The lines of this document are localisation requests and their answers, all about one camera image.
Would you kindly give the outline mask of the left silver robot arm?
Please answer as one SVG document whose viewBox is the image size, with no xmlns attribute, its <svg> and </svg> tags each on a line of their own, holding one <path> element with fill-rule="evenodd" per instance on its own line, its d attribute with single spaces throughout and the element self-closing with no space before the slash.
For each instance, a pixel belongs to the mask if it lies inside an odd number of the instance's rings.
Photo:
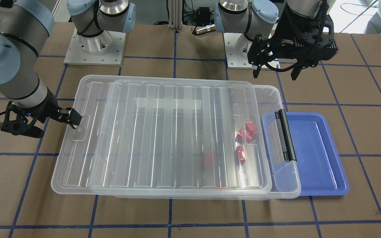
<svg viewBox="0 0 381 238">
<path fill-rule="evenodd" d="M 290 71 L 296 80 L 302 70 L 330 60 L 338 52 L 327 0 L 285 0 L 282 10 L 270 0 L 220 0 L 214 9 L 216 31 L 240 33 L 250 47 L 244 56 L 257 78 L 262 66 Z"/>
</svg>

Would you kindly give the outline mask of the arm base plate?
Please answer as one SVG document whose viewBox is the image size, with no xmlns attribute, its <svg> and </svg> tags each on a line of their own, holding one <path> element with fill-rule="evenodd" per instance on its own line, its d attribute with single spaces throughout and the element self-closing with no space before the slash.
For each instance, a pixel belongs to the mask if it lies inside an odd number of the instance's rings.
<svg viewBox="0 0 381 238">
<path fill-rule="evenodd" d="M 252 42 L 245 33 L 224 33 L 224 49 L 228 69 L 250 70 L 253 69 L 251 61 L 248 60 L 248 52 L 253 50 L 250 58 L 254 59 L 255 52 L 261 50 L 260 44 L 252 47 Z"/>
<path fill-rule="evenodd" d="M 83 66 L 121 66 L 127 34 L 103 31 L 93 38 L 83 37 L 74 30 L 64 63 Z"/>
</svg>

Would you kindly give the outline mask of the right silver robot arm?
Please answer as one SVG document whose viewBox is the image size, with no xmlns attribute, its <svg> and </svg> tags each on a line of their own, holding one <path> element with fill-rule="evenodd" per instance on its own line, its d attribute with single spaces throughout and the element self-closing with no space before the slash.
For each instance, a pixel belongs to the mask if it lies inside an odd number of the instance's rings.
<svg viewBox="0 0 381 238">
<path fill-rule="evenodd" d="M 136 5 L 128 0 L 68 0 L 66 5 L 76 33 L 65 63 L 120 65 L 125 34 L 136 23 Z M 82 120 L 72 107 L 59 107 L 33 69 L 54 22 L 50 10 L 36 0 L 0 6 L 0 93 L 9 100 L 0 113 L 3 132 L 41 138 L 44 131 L 35 126 L 37 121 L 51 118 L 75 128 Z"/>
</svg>

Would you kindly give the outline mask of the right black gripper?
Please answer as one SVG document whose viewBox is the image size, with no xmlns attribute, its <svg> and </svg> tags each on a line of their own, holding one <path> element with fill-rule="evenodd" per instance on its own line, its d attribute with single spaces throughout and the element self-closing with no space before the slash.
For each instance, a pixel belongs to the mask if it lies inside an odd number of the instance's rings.
<svg viewBox="0 0 381 238">
<path fill-rule="evenodd" d="M 68 124 L 73 129 L 76 129 L 82 120 L 82 116 L 74 108 L 59 107 L 54 94 L 47 89 L 47 96 L 34 107 L 20 107 L 18 103 L 10 101 L 5 111 L 2 131 L 15 136 L 43 136 L 44 131 L 35 126 L 35 123 L 45 123 L 47 118 Z"/>
</svg>

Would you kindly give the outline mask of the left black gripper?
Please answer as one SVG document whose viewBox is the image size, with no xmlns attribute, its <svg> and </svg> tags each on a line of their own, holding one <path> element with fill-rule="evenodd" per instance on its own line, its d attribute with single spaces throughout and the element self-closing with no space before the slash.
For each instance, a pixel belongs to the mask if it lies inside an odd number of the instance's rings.
<svg viewBox="0 0 381 238">
<path fill-rule="evenodd" d="M 248 50 L 248 63 L 257 78 L 263 65 L 274 59 L 296 60 L 291 79 L 297 80 L 307 67 L 316 67 L 321 60 L 330 60 L 338 47 L 334 37 L 334 23 L 326 10 L 315 17 L 305 17 L 293 10 L 284 10 L 271 38 L 257 34 Z"/>
</svg>

